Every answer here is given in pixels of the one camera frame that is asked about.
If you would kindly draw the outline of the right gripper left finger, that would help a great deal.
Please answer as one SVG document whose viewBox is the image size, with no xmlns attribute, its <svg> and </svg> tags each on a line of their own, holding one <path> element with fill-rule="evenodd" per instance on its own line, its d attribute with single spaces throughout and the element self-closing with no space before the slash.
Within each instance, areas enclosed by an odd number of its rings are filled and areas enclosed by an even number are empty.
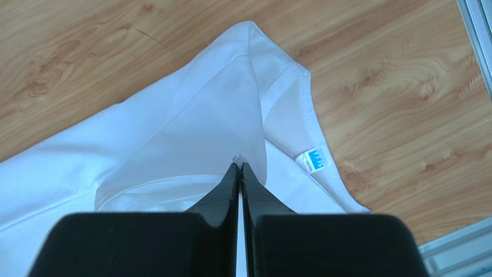
<svg viewBox="0 0 492 277">
<path fill-rule="evenodd" d="M 234 276 L 238 177 L 221 182 L 184 212 L 100 212 L 63 217 L 30 276 Z"/>
</svg>

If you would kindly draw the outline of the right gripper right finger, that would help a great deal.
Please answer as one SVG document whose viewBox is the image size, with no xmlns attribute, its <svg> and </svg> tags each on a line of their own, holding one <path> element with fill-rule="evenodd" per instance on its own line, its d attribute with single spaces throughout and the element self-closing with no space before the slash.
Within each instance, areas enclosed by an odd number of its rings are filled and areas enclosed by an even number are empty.
<svg viewBox="0 0 492 277">
<path fill-rule="evenodd" d="M 248 276 L 427 276 L 413 235 L 384 214 L 298 214 L 242 167 Z"/>
</svg>

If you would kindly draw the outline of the white t-shirt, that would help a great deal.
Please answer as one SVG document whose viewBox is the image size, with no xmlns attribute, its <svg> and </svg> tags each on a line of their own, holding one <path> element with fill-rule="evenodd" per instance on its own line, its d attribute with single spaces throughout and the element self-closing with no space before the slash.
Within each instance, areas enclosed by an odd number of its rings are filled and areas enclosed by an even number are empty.
<svg viewBox="0 0 492 277">
<path fill-rule="evenodd" d="M 252 21 L 189 64 L 1 163 L 1 275 L 26 276 L 76 212 L 183 211 L 230 164 L 299 213 L 366 213 L 319 125 L 311 73 Z"/>
</svg>

